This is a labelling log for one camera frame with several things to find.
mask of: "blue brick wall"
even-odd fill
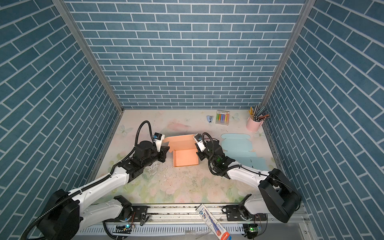
[[[0,239],[86,182],[116,117],[51,0],[0,0]]]
[[[303,2],[66,1],[126,109],[260,102]]]
[[[268,102],[320,239],[384,239],[384,2],[317,0]]]

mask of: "open box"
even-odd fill
[[[166,137],[163,142],[169,142],[169,152],[173,152],[174,167],[199,164],[199,157],[196,154],[196,141],[193,134]]]

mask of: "floral tabletop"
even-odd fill
[[[262,128],[257,132],[250,132],[245,128],[248,110],[231,110],[228,126],[208,123],[207,116],[215,117],[216,111],[125,110],[97,178],[108,174],[112,165],[131,151],[137,128],[144,120],[151,123],[152,133],[159,132],[166,137],[208,132],[221,143],[223,134],[247,134],[249,137],[245,136],[252,143],[250,152],[257,156],[258,160],[265,161],[263,166],[269,170],[276,167]],[[147,125],[140,131],[139,142],[142,140],[150,140]],[[117,195],[122,195],[135,204],[232,203],[241,201],[247,194],[260,195],[260,192],[240,181],[212,175],[207,160],[200,161],[199,165],[195,166],[174,167],[172,153],[167,153],[165,163],[155,162],[146,167],[143,174],[114,189],[96,203],[108,201]]]

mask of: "pink cup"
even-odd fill
[[[261,120],[260,122],[256,122],[251,117],[248,117],[247,129],[251,132],[257,132],[257,130],[259,130],[260,126],[263,125],[263,123],[263,120]]]

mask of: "table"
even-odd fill
[[[257,132],[250,132],[245,127],[248,110],[231,110],[228,126],[215,124],[215,121],[208,123],[207,115],[215,118],[216,111],[125,110],[96,177],[108,174],[111,167],[131,151],[137,128],[144,120],[151,123],[152,133],[159,132],[166,137],[208,132],[222,144],[222,134],[247,134],[252,149],[246,156],[265,161],[263,165],[268,170],[276,167],[262,127]],[[141,129],[139,142],[142,140],[150,141],[147,125]],[[242,164],[252,167],[253,162]],[[236,203],[247,194],[260,195],[260,192],[240,181],[212,175],[207,160],[195,166],[173,167],[172,153],[167,153],[165,163],[155,162],[146,167],[139,177],[114,189],[96,203],[103,203],[117,195],[134,204]]]

